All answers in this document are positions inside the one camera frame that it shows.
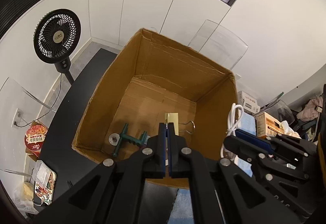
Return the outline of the gold binder clip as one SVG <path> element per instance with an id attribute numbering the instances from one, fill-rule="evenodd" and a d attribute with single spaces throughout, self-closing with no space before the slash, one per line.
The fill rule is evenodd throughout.
<path id="1" fill-rule="evenodd" d="M 176 112 L 165 113 L 165 123 L 173 123 L 175 134 L 178 136 L 184 133 L 193 134 L 196 129 L 196 125 L 193 121 L 181 123 L 179 121 L 178 113 Z"/>

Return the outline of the green toy stool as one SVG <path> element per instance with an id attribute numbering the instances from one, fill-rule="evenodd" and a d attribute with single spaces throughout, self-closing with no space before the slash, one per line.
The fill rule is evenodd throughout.
<path id="1" fill-rule="evenodd" d="M 112 156 L 114 158 L 118 157 L 119 150 L 124 141 L 131 143 L 133 145 L 136 145 L 137 147 L 142 147 L 144 145 L 147 145 L 147 141 L 149 139 L 148 133 L 146 131 L 144 131 L 141 134 L 140 138 L 132 137 L 132 136 L 128 135 L 128 126 L 129 126 L 129 124 L 125 123 L 125 125 L 122 129 L 122 132 L 119 134 L 119 139 L 117 141 L 117 145 L 115 146 L 114 151 L 112 153 Z"/>

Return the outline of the silver round tape reel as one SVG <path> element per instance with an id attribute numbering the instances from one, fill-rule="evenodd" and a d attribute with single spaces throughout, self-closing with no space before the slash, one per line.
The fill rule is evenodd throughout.
<path id="1" fill-rule="evenodd" d="M 117 133 L 112 133 L 109 135 L 108 137 L 108 141 L 111 145 L 113 146 L 117 146 L 118 145 L 118 142 L 120 140 L 120 135 L 117 134 Z"/>

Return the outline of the orange white cardboard box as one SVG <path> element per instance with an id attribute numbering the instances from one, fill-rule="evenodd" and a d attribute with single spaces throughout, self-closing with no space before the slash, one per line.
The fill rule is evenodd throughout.
<path id="1" fill-rule="evenodd" d="M 256 116 L 256 136 L 260 138 L 275 137 L 285 134 L 282 124 L 266 112 Z"/>

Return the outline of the white small carton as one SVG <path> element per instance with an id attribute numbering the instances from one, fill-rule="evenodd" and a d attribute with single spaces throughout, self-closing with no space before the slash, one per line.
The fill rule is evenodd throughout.
<path id="1" fill-rule="evenodd" d="M 260 112 L 260 106 L 258 105 L 257 100 L 246 92 L 238 92 L 238 104 L 242 105 L 244 111 L 249 115 L 256 115 Z"/>

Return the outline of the large cardboard box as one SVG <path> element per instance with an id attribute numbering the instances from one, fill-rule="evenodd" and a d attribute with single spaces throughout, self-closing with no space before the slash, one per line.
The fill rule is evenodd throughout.
<path id="1" fill-rule="evenodd" d="M 72 148 L 100 163 L 120 133 L 156 136 L 167 113 L 176 113 L 189 148 L 218 160 L 227 117 L 237 101 L 233 73 L 194 49 L 139 29 L 101 77 L 78 125 Z"/>

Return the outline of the blue white checkered blanket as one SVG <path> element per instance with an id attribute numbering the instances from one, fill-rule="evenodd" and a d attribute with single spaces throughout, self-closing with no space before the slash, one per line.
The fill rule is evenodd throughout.
<path id="1" fill-rule="evenodd" d="M 254 118 L 244 113 L 238 127 L 246 132 L 256 135 Z M 176 199 L 167 223 L 194 223 L 191 195 L 188 189 L 178 189 Z"/>

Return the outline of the clear acrylic chair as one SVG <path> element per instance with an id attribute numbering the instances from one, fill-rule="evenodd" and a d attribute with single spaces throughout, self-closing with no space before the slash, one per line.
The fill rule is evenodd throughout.
<path id="1" fill-rule="evenodd" d="M 211 20 L 204 21 L 188 46 L 229 70 L 248 50 L 248 45 L 241 38 Z"/>
<path id="2" fill-rule="evenodd" d="M 12 136 L 48 113 L 56 110 L 14 79 L 8 77 L 1 86 L 1 136 Z"/>

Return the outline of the colourful snack packet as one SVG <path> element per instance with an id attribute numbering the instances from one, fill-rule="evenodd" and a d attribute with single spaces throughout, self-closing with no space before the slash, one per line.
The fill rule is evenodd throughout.
<path id="1" fill-rule="evenodd" d="M 53 201 L 56 173 L 43 161 L 37 160 L 32 178 L 34 180 L 34 194 L 40 199 L 40 204 L 50 205 Z"/>

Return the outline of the red instant noodle cup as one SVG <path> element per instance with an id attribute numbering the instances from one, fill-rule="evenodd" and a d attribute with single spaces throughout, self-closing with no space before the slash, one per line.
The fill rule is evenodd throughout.
<path id="1" fill-rule="evenodd" d="M 42 123 L 33 121 L 27 129 L 24 136 L 25 150 L 29 155 L 34 155 L 37 159 L 40 157 L 48 128 Z"/>

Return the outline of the black standing fan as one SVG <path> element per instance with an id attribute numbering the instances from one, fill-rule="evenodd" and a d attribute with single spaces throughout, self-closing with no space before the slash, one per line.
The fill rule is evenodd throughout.
<path id="1" fill-rule="evenodd" d="M 81 22 L 73 11 L 57 9 L 47 13 L 38 23 L 33 37 L 37 57 L 64 74 L 70 84 L 70 55 L 76 49 L 81 36 Z"/>

